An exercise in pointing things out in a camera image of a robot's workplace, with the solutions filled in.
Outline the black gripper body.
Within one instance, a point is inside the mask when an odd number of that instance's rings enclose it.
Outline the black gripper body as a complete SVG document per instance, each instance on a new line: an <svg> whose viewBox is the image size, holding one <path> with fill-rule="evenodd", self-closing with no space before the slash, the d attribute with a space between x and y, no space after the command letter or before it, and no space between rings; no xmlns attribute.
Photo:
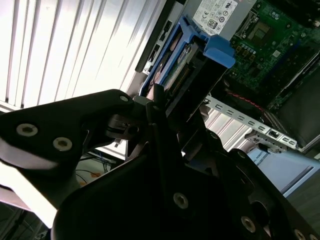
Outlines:
<svg viewBox="0 0 320 240"><path fill-rule="evenodd" d="M187 165L168 191L159 169L141 156L72 193L51 229L53 240L238 240L219 180Z"/></svg>

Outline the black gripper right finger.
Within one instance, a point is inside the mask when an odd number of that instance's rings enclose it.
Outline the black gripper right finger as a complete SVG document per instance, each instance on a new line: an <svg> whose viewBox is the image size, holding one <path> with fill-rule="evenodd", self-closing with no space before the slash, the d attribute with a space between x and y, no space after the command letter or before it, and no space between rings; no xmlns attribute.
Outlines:
<svg viewBox="0 0 320 240"><path fill-rule="evenodd" d="M235 240L318 240L319 234L253 161L239 149L227 152L208 130L201 111L197 126L205 141L208 169L217 182L214 221L222 235Z"/></svg>

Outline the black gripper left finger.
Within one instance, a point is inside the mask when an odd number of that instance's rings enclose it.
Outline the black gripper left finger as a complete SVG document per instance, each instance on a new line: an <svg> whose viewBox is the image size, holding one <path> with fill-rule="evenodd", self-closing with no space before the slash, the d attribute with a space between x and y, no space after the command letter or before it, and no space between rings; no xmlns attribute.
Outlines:
<svg viewBox="0 0 320 240"><path fill-rule="evenodd" d="M146 174L178 179L186 169L161 105L111 89L0 116L0 159L45 178L67 178L81 156L115 140L128 142L130 160Z"/></svg>

